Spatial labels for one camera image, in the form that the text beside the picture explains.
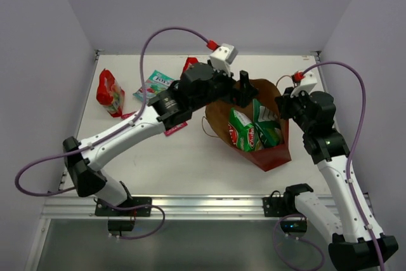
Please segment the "green chips bag back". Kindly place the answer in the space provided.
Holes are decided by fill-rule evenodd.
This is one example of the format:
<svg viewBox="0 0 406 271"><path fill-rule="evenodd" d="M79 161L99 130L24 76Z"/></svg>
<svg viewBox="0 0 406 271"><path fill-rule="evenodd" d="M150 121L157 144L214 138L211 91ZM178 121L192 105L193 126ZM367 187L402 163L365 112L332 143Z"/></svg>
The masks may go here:
<svg viewBox="0 0 406 271"><path fill-rule="evenodd" d="M259 100L252 101L253 124L264 148L276 147L282 143L282 130L277 116Z"/></svg>

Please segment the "green Chuba chips bag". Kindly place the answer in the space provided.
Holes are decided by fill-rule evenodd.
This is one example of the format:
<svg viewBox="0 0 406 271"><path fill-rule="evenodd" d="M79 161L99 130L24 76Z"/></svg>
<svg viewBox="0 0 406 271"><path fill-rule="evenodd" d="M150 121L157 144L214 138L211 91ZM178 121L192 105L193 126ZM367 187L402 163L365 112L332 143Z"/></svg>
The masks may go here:
<svg viewBox="0 0 406 271"><path fill-rule="evenodd" d="M228 132L233 145L243 152L254 152L263 148L253 122L242 112L231 108Z"/></svg>

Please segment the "red paper bag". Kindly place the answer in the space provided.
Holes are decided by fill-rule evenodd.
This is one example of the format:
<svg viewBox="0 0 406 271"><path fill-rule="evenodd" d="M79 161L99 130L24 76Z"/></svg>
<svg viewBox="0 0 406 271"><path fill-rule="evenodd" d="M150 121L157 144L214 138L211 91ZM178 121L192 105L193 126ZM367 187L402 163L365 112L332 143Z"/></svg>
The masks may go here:
<svg viewBox="0 0 406 271"><path fill-rule="evenodd" d="M276 115L279 115L275 98L281 93L276 85L266 79L252 79L251 84L259 90L256 99L259 100L266 108L270 109ZM282 128L283 141L276 147L261 149L254 152L243 152L233 143L228 132L229 112L233 105L218 100L206 106L205 117L208 124L216 136L228 148L239 153L242 157L255 164L264 172L275 169L291 161L289 152L289 122L283 119L279 120Z"/></svg>

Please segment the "red candy packet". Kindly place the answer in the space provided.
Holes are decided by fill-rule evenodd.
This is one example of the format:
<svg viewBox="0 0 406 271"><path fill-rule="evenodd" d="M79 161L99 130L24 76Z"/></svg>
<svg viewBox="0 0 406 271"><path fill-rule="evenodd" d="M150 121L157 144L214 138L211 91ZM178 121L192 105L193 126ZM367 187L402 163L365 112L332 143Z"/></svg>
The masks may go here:
<svg viewBox="0 0 406 271"><path fill-rule="evenodd" d="M123 114L123 115L121 115L121 119L127 119L128 117L131 117L134 114L135 114L135 112L130 112L130 113L127 113L127 114Z"/></svg>
<svg viewBox="0 0 406 271"><path fill-rule="evenodd" d="M165 131L164 134L166 136L171 136L172 134L174 134L175 132L183 129L186 126L188 126L188 124L186 122L183 122L181 124L177 124L176 126L172 127L171 129Z"/></svg>

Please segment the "teal Fox's candy bag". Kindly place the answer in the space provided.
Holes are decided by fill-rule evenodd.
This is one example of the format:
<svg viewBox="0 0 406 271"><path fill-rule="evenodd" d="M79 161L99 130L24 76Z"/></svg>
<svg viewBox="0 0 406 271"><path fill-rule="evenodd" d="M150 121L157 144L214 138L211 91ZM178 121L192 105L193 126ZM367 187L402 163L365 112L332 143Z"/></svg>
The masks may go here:
<svg viewBox="0 0 406 271"><path fill-rule="evenodd" d="M143 92L145 91L146 101L148 102L161 91L168 89L173 81L173 78L159 72L158 70L154 70L150 77L145 81L145 90L140 88L133 93L133 96L142 102L144 101Z"/></svg>

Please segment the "red gummy candy bag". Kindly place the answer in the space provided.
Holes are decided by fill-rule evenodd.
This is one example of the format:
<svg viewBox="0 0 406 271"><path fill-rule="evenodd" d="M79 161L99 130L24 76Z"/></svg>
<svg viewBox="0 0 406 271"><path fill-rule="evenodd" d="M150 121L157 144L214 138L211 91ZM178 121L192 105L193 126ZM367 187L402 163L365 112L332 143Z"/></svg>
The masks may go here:
<svg viewBox="0 0 406 271"><path fill-rule="evenodd" d="M96 100L112 117L123 113L125 91L121 88L111 71L103 69L99 75Z"/></svg>

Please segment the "red snack bag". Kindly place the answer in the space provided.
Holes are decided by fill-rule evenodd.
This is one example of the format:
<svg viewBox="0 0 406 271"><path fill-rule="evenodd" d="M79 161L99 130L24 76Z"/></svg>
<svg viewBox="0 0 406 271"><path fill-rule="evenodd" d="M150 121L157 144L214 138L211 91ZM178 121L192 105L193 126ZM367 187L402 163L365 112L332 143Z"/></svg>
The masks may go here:
<svg viewBox="0 0 406 271"><path fill-rule="evenodd" d="M182 72L187 71L193 64L198 63L198 59L195 57L187 57L186 62L183 66Z"/></svg>

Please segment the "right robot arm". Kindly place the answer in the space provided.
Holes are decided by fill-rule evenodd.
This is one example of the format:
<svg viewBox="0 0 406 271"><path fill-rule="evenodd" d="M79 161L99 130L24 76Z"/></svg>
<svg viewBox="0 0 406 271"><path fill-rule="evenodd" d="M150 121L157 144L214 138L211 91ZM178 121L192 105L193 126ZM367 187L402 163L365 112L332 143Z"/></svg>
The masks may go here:
<svg viewBox="0 0 406 271"><path fill-rule="evenodd" d="M338 214L334 215L305 184L287 187L282 207L288 215L305 216L320 232L336 270L384 268L398 250L396 238L379 226L360 190L349 161L350 151L334 128L336 106L322 91L296 93L287 88L275 99L283 119L292 119L303 132L303 143L327 182Z"/></svg>

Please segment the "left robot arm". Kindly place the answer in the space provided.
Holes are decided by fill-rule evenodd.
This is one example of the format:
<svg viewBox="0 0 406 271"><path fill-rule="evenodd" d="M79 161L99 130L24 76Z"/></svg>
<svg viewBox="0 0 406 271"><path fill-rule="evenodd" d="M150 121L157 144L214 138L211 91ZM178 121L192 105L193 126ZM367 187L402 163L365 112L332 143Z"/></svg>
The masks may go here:
<svg viewBox="0 0 406 271"><path fill-rule="evenodd" d="M244 70L236 81L208 63L192 65L134 116L90 138L71 136L63 141L64 163L77 195L95 195L109 203L115 214L128 214L130 194L122 182L104 173L107 163L143 140L190 120L193 112L210 103L222 100L245 108L258 93Z"/></svg>

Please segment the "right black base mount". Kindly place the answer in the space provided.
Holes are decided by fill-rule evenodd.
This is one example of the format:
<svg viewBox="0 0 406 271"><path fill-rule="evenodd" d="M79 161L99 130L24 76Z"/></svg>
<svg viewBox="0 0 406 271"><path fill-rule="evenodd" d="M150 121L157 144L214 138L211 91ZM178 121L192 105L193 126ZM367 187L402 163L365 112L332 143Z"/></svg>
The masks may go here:
<svg viewBox="0 0 406 271"><path fill-rule="evenodd" d="M278 190L274 190L269 196L262 198L262 203L265 217L281 218L298 213L293 203L292 192L287 190L283 194ZM284 233L293 235L304 235L308 228L305 217L298 220L289 217L283 220L279 226Z"/></svg>

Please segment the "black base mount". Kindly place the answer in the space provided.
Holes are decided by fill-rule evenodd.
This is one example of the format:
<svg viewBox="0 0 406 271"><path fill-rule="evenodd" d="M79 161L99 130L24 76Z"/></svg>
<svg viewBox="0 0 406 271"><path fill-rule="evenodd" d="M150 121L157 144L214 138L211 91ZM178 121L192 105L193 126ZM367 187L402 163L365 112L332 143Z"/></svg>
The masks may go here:
<svg viewBox="0 0 406 271"><path fill-rule="evenodd" d="M108 232L114 235L122 235L123 233L130 232L134 229L136 217L149 217L151 214L152 198L151 197L134 197L124 201L120 208L133 208L134 206L141 206L138 209L120 210L111 208L97 199L95 207L95 216L107 217Z"/></svg>
<svg viewBox="0 0 406 271"><path fill-rule="evenodd" d="M293 203L292 192L287 190L283 194L278 190L274 190L269 196L262 198L262 203L265 217L281 218L298 213ZM289 217L283 220L279 226L284 233L293 235L304 235L308 228L305 217L298 220Z"/></svg>

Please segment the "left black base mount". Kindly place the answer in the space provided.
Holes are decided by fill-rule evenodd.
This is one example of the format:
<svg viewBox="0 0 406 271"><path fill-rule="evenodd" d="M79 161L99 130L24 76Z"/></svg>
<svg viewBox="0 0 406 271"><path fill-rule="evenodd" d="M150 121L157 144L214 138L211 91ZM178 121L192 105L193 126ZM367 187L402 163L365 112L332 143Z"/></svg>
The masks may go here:
<svg viewBox="0 0 406 271"><path fill-rule="evenodd" d="M151 197L134 197L124 201L120 208L133 208L134 206L141 206L138 209L120 210L111 208L97 199L95 207L95 216L107 217L108 232L114 235L122 235L123 233L130 232L134 229L136 217L149 217L151 214L152 198Z"/></svg>

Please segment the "aluminium rail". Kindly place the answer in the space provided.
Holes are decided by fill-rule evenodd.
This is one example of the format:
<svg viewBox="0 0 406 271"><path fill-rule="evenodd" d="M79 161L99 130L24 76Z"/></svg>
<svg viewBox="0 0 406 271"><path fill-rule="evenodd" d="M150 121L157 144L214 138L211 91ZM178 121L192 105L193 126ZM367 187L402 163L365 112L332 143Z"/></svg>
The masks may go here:
<svg viewBox="0 0 406 271"><path fill-rule="evenodd" d="M152 204L164 210L167 220L270 220L265 216L264 195L151 195ZM45 200L42 219L96 217L101 206L93 197L68 193Z"/></svg>

